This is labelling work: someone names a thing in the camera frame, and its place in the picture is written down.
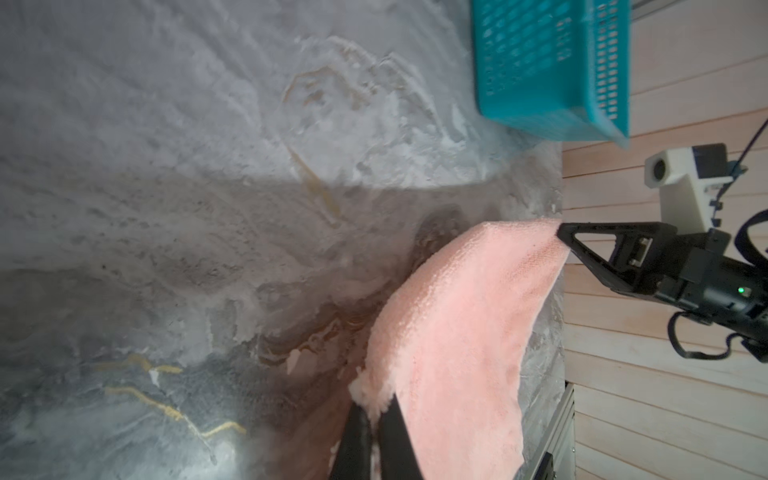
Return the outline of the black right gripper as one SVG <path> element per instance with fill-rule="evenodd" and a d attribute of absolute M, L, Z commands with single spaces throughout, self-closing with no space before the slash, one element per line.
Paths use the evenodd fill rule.
<path fill-rule="evenodd" d="M 580 240 L 583 235 L 612 236 L 614 247 L 604 258 Z M 743 261 L 725 255 L 730 235 L 715 229 L 677 235 L 662 222 L 563 223 L 557 238 L 611 291 L 650 296 L 675 306 L 667 324 L 674 351 L 689 360 L 719 361 L 738 340 L 755 359 L 767 361 L 767 255 L 739 232 L 734 245 Z M 679 341 L 679 318 L 730 330 L 725 351 L 708 354 L 685 349 Z"/>

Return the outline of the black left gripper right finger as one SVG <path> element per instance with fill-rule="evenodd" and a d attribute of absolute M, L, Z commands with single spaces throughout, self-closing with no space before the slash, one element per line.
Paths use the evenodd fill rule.
<path fill-rule="evenodd" d="M 423 480 L 407 426 L 394 395 L 377 428 L 382 480 Z"/>

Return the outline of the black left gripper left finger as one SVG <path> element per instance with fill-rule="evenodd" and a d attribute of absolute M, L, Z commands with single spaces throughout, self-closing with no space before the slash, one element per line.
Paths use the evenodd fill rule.
<path fill-rule="evenodd" d="M 353 403 L 339 442 L 329 480 L 370 480 L 373 430 L 365 410 Z"/>

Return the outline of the pink towel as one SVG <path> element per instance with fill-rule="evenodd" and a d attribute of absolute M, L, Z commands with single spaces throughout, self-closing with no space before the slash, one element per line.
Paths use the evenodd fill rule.
<path fill-rule="evenodd" d="M 533 326 L 568 255 L 559 221 L 484 222 L 434 253 L 375 320 L 353 403 L 373 430 L 397 396 L 424 479 L 511 479 Z"/>

